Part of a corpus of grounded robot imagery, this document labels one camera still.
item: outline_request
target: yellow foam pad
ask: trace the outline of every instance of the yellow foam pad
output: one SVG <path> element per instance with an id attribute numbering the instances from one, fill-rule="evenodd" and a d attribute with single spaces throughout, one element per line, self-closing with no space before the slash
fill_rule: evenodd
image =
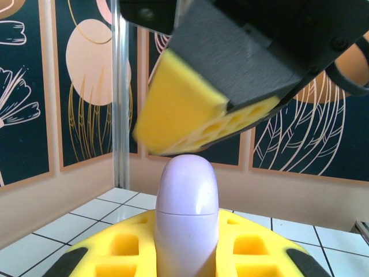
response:
<path id="1" fill-rule="evenodd" d="M 153 154 L 225 113 L 228 100 L 171 50 L 163 52 L 134 129 Z"/>
<path id="2" fill-rule="evenodd" d="M 88 248 L 70 277 L 156 277 L 155 211 L 117 223 L 72 246 Z M 301 246 L 228 211 L 219 211 L 216 277 L 303 277 L 286 253 Z"/>
<path id="3" fill-rule="evenodd" d="M 167 49 L 133 135 L 155 155 L 194 152 L 265 117 L 279 101 L 272 96 L 227 114 L 229 99 Z"/>

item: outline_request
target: black cable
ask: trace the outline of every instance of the black cable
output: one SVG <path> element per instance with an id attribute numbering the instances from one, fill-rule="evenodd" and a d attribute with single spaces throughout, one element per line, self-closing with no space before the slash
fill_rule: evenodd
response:
<path id="1" fill-rule="evenodd" d="M 355 43 L 360 51 L 364 54 L 365 59 L 369 65 L 369 42 L 364 38 L 361 37 Z M 335 85 L 339 86 L 341 89 L 346 91 L 352 96 L 366 96 L 369 95 L 369 83 L 365 86 L 361 87 L 351 80 L 347 79 L 345 76 L 342 75 L 340 70 L 338 69 L 335 62 L 332 62 L 325 70 L 328 77 L 335 83 Z"/>

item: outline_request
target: floor tile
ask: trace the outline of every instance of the floor tile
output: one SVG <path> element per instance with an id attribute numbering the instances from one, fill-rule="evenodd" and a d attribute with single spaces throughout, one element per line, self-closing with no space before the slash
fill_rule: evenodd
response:
<path id="1" fill-rule="evenodd" d="M 87 216 L 88 218 L 93 218 L 96 220 L 100 220 L 115 208 L 117 208 L 119 204 L 107 202 L 99 199 L 93 199 L 90 202 L 80 206 L 79 208 L 71 211 L 71 213 L 76 215 Z"/>
<path id="2" fill-rule="evenodd" d="M 369 276 L 369 258 L 355 254 L 326 249 L 328 262 L 334 277 Z"/>
<path id="3" fill-rule="evenodd" d="M 122 220 L 125 220 L 132 216 L 141 214 L 143 212 L 146 212 L 146 210 L 123 205 L 119 207 L 118 209 L 116 209 L 111 214 L 107 215 L 101 221 L 104 221 L 110 224 L 116 224 L 118 222 L 121 222 Z"/>
<path id="4" fill-rule="evenodd" d="M 52 267 L 53 264 L 57 262 L 57 260 L 69 249 L 69 246 L 63 246 L 50 257 L 46 258 L 40 264 L 32 268 L 26 274 L 22 275 L 22 277 L 40 277 L 43 276 L 46 271 Z"/>
<path id="5" fill-rule="evenodd" d="M 113 188 L 97 198 L 123 204 L 136 194 L 137 192 L 133 192 L 131 190 Z"/>
<path id="6" fill-rule="evenodd" d="M 96 223 L 96 221 L 92 219 L 66 214 L 41 229 L 38 229 L 35 231 L 35 234 L 67 243 L 94 223 Z"/>
<path id="7" fill-rule="evenodd" d="M 80 234 L 77 238 L 75 238 L 74 240 L 69 242 L 69 244 L 74 245 L 74 244 L 76 244 L 80 241 L 83 241 L 84 239 L 87 239 L 87 238 L 97 234 L 98 232 L 101 232 L 102 230 L 104 230 L 104 229 L 106 229 L 110 226 L 111 226 L 111 224 L 107 224 L 107 223 L 103 223 L 103 222 L 97 222 L 91 228 L 87 229 L 82 234 Z"/>
<path id="8" fill-rule="evenodd" d="M 273 231 L 293 241 L 320 246 L 317 234 L 312 225 L 273 218 Z"/>
<path id="9" fill-rule="evenodd" d="M 360 234 L 316 228 L 324 247 L 369 256 L 369 246 Z"/>
<path id="10" fill-rule="evenodd" d="M 140 193 L 129 200 L 126 204 L 142 209 L 155 209 L 156 196 Z"/>
<path id="11" fill-rule="evenodd" d="M 252 214 L 247 214 L 245 212 L 236 212 L 236 215 L 242 216 L 243 218 L 246 218 L 252 222 L 255 222 L 261 226 L 264 226 L 268 229 L 270 229 L 270 225 L 271 225 L 271 220 L 270 218 L 267 218 L 265 216 L 261 216 L 261 215 L 252 215 Z"/>
<path id="12" fill-rule="evenodd" d="M 19 276 L 61 246 L 59 242 L 30 234 L 0 250 L 0 271 Z"/>
<path id="13" fill-rule="evenodd" d="M 309 254 L 322 266 L 322 268 L 325 269 L 325 271 L 330 274 L 330 269 L 327 263 L 327 260 L 325 259 L 323 250 L 320 246 L 314 246 L 309 244 L 302 244 L 300 242 L 296 242 L 296 244 L 302 246 L 305 248 L 306 251 L 309 252 Z"/>

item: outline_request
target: beige wall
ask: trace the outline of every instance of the beige wall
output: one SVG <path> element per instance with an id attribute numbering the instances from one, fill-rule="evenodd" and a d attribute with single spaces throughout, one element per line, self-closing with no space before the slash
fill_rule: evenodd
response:
<path id="1" fill-rule="evenodd" d="M 43 0 L 45 17 L 51 22 L 50 1 Z M 112 159 L 107 158 L 78 170 L 59 173 L 57 115 L 51 25 L 46 30 L 47 49 L 44 54 L 49 72 L 48 92 L 52 126 L 53 169 L 55 175 L 44 181 L 9 186 L 0 190 L 0 249 L 29 234 L 46 223 L 113 187 Z"/>
<path id="2" fill-rule="evenodd" d="M 144 50 L 145 35 L 142 41 Z M 250 139 L 247 132 L 242 171 L 216 169 L 221 207 L 342 230 L 350 230 L 356 220 L 369 221 L 369 185 L 250 172 Z M 131 189 L 156 194 L 164 165 L 145 157 L 132 159 Z"/>

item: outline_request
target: decorative wall art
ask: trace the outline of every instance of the decorative wall art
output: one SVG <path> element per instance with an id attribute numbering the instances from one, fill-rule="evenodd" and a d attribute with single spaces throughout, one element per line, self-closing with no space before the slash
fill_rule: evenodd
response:
<path id="1" fill-rule="evenodd" d="M 148 46 L 148 85 L 153 77 L 161 53 L 165 50 L 170 37 L 158 33 L 147 32 Z M 237 168 L 243 164 L 244 134 L 239 134 L 220 141 L 209 148 L 202 149 L 196 155 L 202 156 L 215 166 Z M 157 157 L 148 155 L 151 159 L 168 159 L 174 156 Z"/>
<path id="2" fill-rule="evenodd" d="M 250 170 L 369 181 L 369 96 L 348 96 L 323 72 L 253 130 Z"/>
<path id="3" fill-rule="evenodd" d="M 50 175 L 40 8 L 0 1 L 0 187 Z"/>
<path id="4" fill-rule="evenodd" d="M 112 152 L 112 15 L 108 0 L 54 1 L 61 170 Z M 137 117 L 137 35 L 130 32 L 131 125 Z M 130 150 L 138 152 L 130 138 Z"/>

